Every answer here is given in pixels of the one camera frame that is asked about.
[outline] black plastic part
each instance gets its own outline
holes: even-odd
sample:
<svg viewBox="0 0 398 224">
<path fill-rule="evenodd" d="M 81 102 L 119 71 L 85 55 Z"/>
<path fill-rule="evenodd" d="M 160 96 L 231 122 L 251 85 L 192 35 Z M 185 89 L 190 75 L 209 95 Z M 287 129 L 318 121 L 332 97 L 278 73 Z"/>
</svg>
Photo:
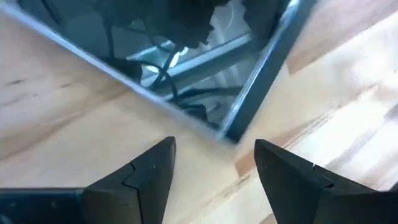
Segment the black plastic part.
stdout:
<svg viewBox="0 0 398 224">
<path fill-rule="evenodd" d="M 174 159 L 175 138 L 167 137 L 131 162 L 136 170 L 123 184 L 138 190 L 143 223 L 162 223 Z"/>
<path fill-rule="evenodd" d="M 293 47 L 294 42 L 299 36 L 299 33 L 316 2 L 317 0 L 299 1 L 296 15 L 294 15 L 292 22 L 282 34 L 278 43 L 276 43 L 266 63 L 253 81 L 242 105 L 239 107 L 236 116 L 233 118 L 233 122 L 227 128 L 226 137 L 228 139 L 234 142 L 239 142 L 242 138 L 261 103 L 264 101 L 264 97 L 270 90 L 284 60 Z"/>
<path fill-rule="evenodd" d="M 398 223 L 398 193 L 378 192 L 265 140 L 254 159 L 278 224 Z"/>
<path fill-rule="evenodd" d="M 391 192 L 398 192 L 398 183 L 396 183 L 391 189 Z"/>
<path fill-rule="evenodd" d="M 0 223 L 86 223 L 82 189 L 1 189 Z"/>
<path fill-rule="evenodd" d="M 85 189 L 0 189 L 0 224 L 161 224 L 174 160 L 168 137 Z"/>
</svg>

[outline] black tip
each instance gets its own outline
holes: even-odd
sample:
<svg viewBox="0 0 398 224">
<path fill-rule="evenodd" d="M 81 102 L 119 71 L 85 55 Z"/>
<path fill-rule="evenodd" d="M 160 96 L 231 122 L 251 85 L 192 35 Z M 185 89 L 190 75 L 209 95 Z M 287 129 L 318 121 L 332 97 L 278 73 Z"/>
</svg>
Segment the black tip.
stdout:
<svg viewBox="0 0 398 224">
<path fill-rule="evenodd" d="M 320 191 L 331 182 L 314 175 L 311 162 L 265 140 L 256 141 L 254 160 L 278 223 L 313 223 Z"/>
<path fill-rule="evenodd" d="M 125 185 L 138 190 L 143 223 L 162 223 L 173 179 L 175 138 L 163 141 L 131 161 L 133 175 Z"/>
</svg>

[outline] black plastic jaw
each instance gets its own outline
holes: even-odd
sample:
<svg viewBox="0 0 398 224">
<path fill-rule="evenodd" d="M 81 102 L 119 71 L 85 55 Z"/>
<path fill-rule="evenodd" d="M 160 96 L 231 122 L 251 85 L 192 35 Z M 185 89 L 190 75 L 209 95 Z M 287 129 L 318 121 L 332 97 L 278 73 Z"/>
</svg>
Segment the black plastic jaw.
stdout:
<svg viewBox="0 0 398 224">
<path fill-rule="evenodd" d="M 162 223 L 174 161 L 167 137 L 84 189 L 1 189 L 0 223 Z"/>
<path fill-rule="evenodd" d="M 254 150 L 278 224 L 398 223 L 397 192 L 378 192 L 265 140 Z"/>
</svg>

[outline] wire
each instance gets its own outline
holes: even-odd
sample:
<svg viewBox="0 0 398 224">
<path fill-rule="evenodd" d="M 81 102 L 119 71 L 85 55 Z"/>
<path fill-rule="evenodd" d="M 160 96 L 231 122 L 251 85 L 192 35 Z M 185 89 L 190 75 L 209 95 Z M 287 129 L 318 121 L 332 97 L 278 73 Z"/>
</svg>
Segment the wire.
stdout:
<svg viewBox="0 0 398 224">
<path fill-rule="evenodd" d="M 112 24 L 107 20 L 103 19 L 106 39 L 108 40 L 108 50 L 109 56 L 114 58 L 114 41 L 113 41 L 113 34 L 112 34 Z"/>
<path fill-rule="evenodd" d="M 51 8 L 50 8 L 49 3 L 47 2 L 47 0 L 41 0 L 41 2 L 42 2 L 42 4 L 43 4 L 45 10 L 47 10 L 47 12 L 49 12 L 50 17 L 54 20 L 54 22 L 55 22 L 57 25 L 60 25 L 60 24 L 61 24 L 60 19 L 57 18 L 56 15 L 55 15 L 55 13 L 53 12 L 53 10 L 51 10 Z"/>
<path fill-rule="evenodd" d="M 178 96 L 180 106 L 188 106 L 191 102 L 211 96 L 236 96 L 242 87 L 191 89 Z"/>
<path fill-rule="evenodd" d="M 128 30 L 128 31 L 130 31 L 130 32 L 133 32 L 133 33 L 148 35 L 148 31 L 147 30 L 136 29 L 136 28 L 129 27 L 129 26 L 123 27 L 123 28 Z"/>
<path fill-rule="evenodd" d="M 174 83 L 174 81 L 173 81 L 173 78 L 170 76 L 170 74 L 167 72 L 167 69 L 165 69 L 164 67 L 162 68 L 162 67 L 160 67 L 160 66 L 158 66 L 158 65 L 156 65 L 156 64 L 154 64 L 154 63 L 150 63 L 150 62 L 147 62 L 147 61 L 144 61 L 144 60 L 134 60 L 134 61 L 136 61 L 136 62 L 139 62 L 139 63 L 141 63 L 142 65 L 148 65 L 148 66 L 153 66 L 153 67 L 155 67 L 155 68 L 157 68 L 158 70 L 159 70 L 159 75 L 158 75 L 158 77 L 157 78 L 159 78 L 159 77 L 165 77 L 165 79 L 166 79 L 166 81 L 169 83 L 169 85 L 170 85 L 170 89 L 171 89 L 171 91 L 172 91 L 172 94 L 173 94 L 173 101 L 174 101 L 174 103 L 175 104 L 178 104 L 178 90 L 177 90 L 177 87 L 175 86 L 175 83 Z"/>
<path fill-rule="evenodd" d="M 156 41 L 155 41 L 156 34 L 152 33 L 152 31 L 150 31 L 148 29 L 149 26 L 148 26 L 147 18 L 143 19 L 142 21 L 144 22 L 144 27 L 145 27 L 145 30 L 147 31 L 146 35 L 148 36 L 150 43 L 153 44 L 154 46 L 156 46 L 159 50 L 163 50 L 164 52 L 171 53 L 171 50 L 166 49 L 165 47 L 162 47 L 161 45 L 156 43 Z"/>
<path fill-rule="evenodd" d="M 172 60 L 173 60 L 175 54 L 178 54 L 179 51 L 180 51 L 180 47 L 175 46 L 173 51 L 170 53 L 169 57 L 167 58 L 166 62 L 164 63 L 162 70 L 167 71 L 169 69 L 170 64 L 172 63 Z M 152 83 L 152 85 L 150 87 L 156 88 L 159 85 L 160 81 L 162 81 L 164 75 L 165 75 L 165 73 L 159 73 L 159 75 L 156 77 L 155 81 Z"/>
</svg>

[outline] table surface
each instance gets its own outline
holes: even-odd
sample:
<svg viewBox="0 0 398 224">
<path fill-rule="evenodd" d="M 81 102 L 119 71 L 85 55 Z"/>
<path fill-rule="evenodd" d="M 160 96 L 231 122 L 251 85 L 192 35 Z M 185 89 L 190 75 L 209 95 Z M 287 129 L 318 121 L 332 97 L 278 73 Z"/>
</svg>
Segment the table surface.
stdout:
<svg viewBox="0 0 398 224">
<path fill-rule="evenodd" d="M 387 190 L 398 180 L 397 9 L 321 0 L 237 146 L 0 14 L 0 187 L 87 186 L 175 136 L 164 223 L 275 223 L 257 138 Z"/>
</svg>

